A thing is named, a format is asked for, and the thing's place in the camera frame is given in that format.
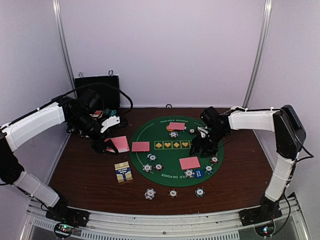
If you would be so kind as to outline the single dealt pink card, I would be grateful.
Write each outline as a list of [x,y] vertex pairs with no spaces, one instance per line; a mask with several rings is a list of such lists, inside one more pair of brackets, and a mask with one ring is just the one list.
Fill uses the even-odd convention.
[[131,151],[132,152],[149,152],[150,151],[150,142],[149,141],[132,142]]

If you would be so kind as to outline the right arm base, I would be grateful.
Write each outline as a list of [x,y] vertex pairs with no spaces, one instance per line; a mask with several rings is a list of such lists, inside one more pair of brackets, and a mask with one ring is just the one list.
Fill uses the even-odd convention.
[[242,226],[249,226],[249,225],[255,225],[262,222],[271,221],[273,219],[281,217],[283,214],[281,210],[275,210],[272,212],[264,212],[262,211],[262,208],[254,207],[254,208],[248,208],[243,209],[239,213],[239,218],[241,221]]

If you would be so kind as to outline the brown chip stack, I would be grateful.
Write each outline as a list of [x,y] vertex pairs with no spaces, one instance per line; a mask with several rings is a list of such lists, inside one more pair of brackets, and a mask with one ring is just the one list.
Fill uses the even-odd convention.
[[178,191],[175,190],[175,189],[171,189],[169,192],[168,192],[168,196],[170,198],[176,198],[178,196]]

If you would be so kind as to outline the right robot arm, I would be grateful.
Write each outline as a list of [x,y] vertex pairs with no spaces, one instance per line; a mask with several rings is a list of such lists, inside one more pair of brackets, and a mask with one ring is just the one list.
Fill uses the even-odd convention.
[[219,150],[219,142],[230,136],[231,131],[257,130],[274,133],[277,160],[271,180],[261,199],[261,206],[256,210],[259,220],[268,220],[284,195],[290,176],[295,166],[301,161],[299,154],[305,151],[306,130],[294,107],[286,104],[280,108],[248,109],[233,106],[226,112],[219,113],[210,106],[200,114],[205,127],[195,129],[189,155],[200,154],[212,157]]

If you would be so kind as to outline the blue round button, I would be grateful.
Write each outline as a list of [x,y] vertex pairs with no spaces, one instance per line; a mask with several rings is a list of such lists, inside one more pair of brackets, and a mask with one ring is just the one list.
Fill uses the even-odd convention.
[[194,170],[194,177],[196,179],[202,179],[204,177],[205,173],[202,169],[195,169]]

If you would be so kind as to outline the blue white chips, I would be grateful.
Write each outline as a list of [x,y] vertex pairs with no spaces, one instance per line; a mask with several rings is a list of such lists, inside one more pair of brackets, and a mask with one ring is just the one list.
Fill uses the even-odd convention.
[[195,177],[195,172],[192,169],[186,169],[184,171],[184,176],[186,178],[194,178]]
[[151,164],[144,164],[142,170],[146,173],[150,173],[153,170],[153,166]]
[[178,132],[176,132],[176,131],[172,131],[172,132],[169,133],[169,136],[170,136],[171,138],[177,138],[177,137],[179,136],[179,134],[178,134]]

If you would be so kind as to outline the blue white chip stack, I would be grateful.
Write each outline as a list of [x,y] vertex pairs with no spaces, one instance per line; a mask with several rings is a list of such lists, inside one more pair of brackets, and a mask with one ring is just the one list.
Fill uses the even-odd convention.
[[148,188],[144,193],[144,197],[147,200],[153,200],[155,196],[156,196],[156,190],[154,188]]

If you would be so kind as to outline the green blue chip stack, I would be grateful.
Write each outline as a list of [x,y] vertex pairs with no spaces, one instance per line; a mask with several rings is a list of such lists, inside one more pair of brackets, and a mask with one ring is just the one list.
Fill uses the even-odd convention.
[[194,194],[196,197],[202,198],[205,195],[205,190],[203,188],[197,188]]

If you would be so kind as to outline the pink playing card deck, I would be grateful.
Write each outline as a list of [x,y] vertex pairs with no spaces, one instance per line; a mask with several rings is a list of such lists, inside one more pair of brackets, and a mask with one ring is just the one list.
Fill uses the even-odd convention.
[[105,142],[111,140],[114,146],[116,147],[117,151],[119,153],[125,153],[130,151],[130,147],[128,144],[128,140],[126,136],[118,136],[118,137],[112,137],[107,138]]

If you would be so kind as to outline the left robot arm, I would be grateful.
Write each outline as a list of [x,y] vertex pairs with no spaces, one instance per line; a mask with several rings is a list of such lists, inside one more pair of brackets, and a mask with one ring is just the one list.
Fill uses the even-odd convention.
[[[111,148],[114,155],[118,149],[110,140],[110,130],[122,124],[121,116],[111,116],[105,120],[93,117],[100,97],[93,90],[86,90],[79,98],[70,97],[66,92],[53,98],[43,106],[1,126],[0,128],[0,181],[1,185],[11,185],[52,211],[61,222],[72,218],[67,201],[55,190],[34,176],[27,167],[36,167],[44,157],[44,166],[55,160],[58,152],[56,137],[50,138],[45,131],[70,123],[84,136],[92,139],[91,147],[98,154],[107,154]],[[22,147],[27,152],[23,167],[15,151]]]

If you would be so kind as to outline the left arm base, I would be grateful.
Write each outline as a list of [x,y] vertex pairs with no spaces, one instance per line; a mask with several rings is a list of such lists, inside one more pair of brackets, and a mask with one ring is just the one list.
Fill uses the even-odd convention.
[[52,212],[47,211],[45,217],[57,222],[66,223],[73,227],[86,227],[89,220],[90,213],[85,210],[79,210],[75,208],[67,208],[67,212],[64,216],[56,216]]

